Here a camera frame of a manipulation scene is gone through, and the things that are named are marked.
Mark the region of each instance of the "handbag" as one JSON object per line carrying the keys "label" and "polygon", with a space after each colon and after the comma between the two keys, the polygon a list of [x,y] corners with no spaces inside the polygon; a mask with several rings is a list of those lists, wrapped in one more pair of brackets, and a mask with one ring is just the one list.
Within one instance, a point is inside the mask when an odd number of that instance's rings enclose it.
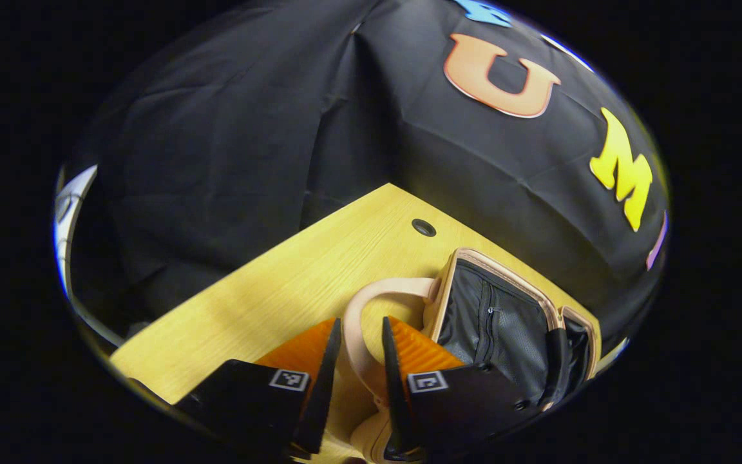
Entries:
{"label": "handbag", "polygon": [[517,385],[542,414],[597,373],[600,326],[568,295],[530,268],[510,269],[474,249],[460,247],[436,278],[389,278],[362,288],[343,318],[350,366],[374,396],[379,413],[354,429],[351,444],[377,464],[393,456],[385,367],[363,341],[363,308],[377,296],[406,294],[425,302],[421,332],[464,365],[485,363]]}

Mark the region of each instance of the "orange soft finger pad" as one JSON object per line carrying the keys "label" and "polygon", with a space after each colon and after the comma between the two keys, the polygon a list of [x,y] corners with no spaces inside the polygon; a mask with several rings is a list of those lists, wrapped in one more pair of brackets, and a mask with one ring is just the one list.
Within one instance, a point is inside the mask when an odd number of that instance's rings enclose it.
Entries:
{"label": "orange soft finger pad", "polygon": [[317,382],[322,358],[330,337],[330,330],[334,326],[336,318],[324,320],[321,323],[307,329],[291,340],[286,341],[273,351],[257,359],[255,364],[260,366],[274,367],[276,369],[288,369],[290,371],[307,372],[311,376],[310,385]]}
{"label": "orange soft finger pad", "polygon": [[394,332],[403,385],[407,385],[408,374],[441,371],[465,365],[449,350],[421,334],[419,330],[395,317],[389,316],[388,319],[391,320],[391,330]]}

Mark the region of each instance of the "bag handle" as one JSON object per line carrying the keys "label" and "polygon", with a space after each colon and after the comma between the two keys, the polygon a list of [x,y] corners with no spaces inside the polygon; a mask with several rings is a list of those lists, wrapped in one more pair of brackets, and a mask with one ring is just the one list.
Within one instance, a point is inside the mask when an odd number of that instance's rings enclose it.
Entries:
{"label": "bag handle", "polygon": [[436,282],[436,279],[428,277],[383,279],[366,285],[348,302],[342,319],[342,340],[348,361],[365,388],[374,395],[374,403],[379,407],[388,406],[385,367],[374,359],[363,340],[363,309],[374,298],[389,294],[414,295],[432,300],[437,292]]}

